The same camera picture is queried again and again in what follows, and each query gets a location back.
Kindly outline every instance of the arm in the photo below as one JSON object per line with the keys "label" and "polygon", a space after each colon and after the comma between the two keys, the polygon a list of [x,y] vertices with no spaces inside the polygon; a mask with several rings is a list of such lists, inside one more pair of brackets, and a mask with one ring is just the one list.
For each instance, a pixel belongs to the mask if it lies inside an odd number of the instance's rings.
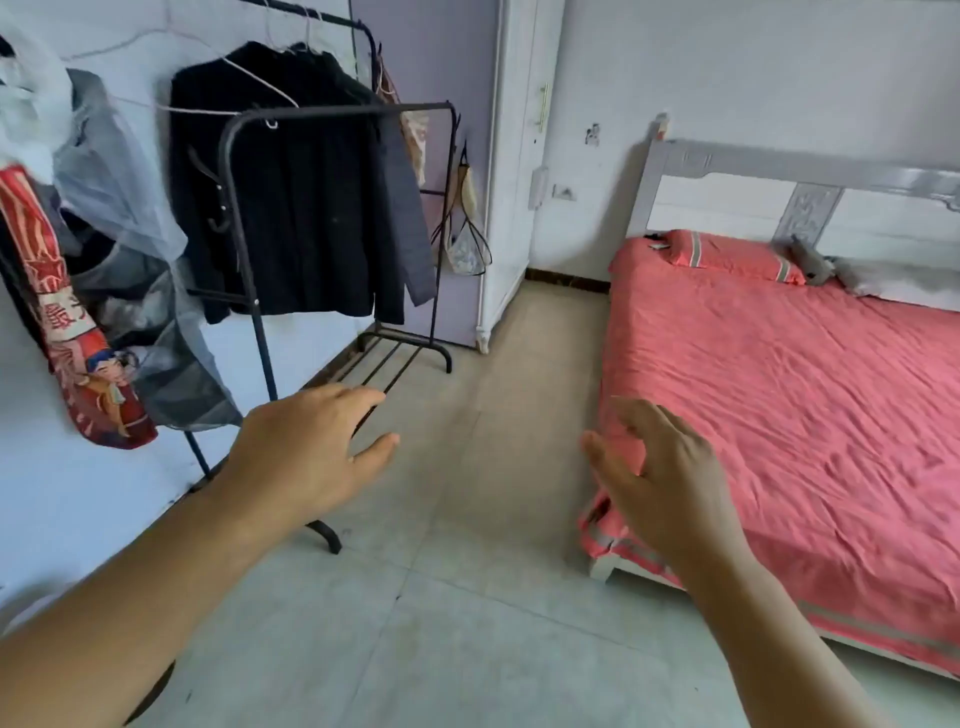
{"label": "arm", "polygon": [[386,466],[393,434],[348,457],[382,400],[331,385],[254,409],[209,486],[0,641],[4,726],[121,725],[260,557]]}
{"label": "arm", "polygon": [[584,449],[627,524],[680,576],[730,665],[754,728],[890,723],[747,545],[709,443],[646,400],[614,399],[647,448],[641,475],[599,435]]}

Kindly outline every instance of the red bag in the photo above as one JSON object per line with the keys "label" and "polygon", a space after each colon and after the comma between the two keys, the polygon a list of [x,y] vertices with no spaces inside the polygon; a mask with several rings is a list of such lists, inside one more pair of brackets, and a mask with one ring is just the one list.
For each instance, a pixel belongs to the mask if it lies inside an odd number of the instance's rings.
{"label": "red bag", "polygon": [[156,426],[130,385],[128,367],[77,300],[54,228],[20,165],[0,170],[0,212],[36,299],[34,315],[70,419],[97,445],[133,449]]}

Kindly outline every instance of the red pillowcase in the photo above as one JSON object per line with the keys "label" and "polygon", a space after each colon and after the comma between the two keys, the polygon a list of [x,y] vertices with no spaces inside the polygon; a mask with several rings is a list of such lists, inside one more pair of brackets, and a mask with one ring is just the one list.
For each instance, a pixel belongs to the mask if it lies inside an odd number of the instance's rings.
{"label": "red pillowcase", "polygon": [[770,245],[709,232],[670,231],[666,259],[673,265],[727,271],[747,279],[805,285],[804,272]]}

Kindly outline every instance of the pillow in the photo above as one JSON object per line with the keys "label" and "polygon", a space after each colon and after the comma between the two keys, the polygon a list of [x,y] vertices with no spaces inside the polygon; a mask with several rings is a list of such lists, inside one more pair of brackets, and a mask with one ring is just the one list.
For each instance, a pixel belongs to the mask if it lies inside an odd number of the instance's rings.
{"label": "pillow", "polygon": [[747,279],[776,280],[804,285],[804,272],[770,245],[709,232],[670,231],[667,260],[673,265],[727,271]]}
{"label": "pillow", "polygon": [[960,311],[960,271],[838,257],[837,277],[855,296]]}

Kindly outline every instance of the bed leg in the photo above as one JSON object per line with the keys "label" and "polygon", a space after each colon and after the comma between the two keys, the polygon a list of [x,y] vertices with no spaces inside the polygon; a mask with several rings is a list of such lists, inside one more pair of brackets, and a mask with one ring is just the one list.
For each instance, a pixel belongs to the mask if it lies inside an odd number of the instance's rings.
{"label": "bed leg", "polygon": [[590,564],[590,578],[605,582],[610,578],[613,570],[616,569],[616,562],[619,557],[616,554],[607,553],[600,558],[593,559]]}

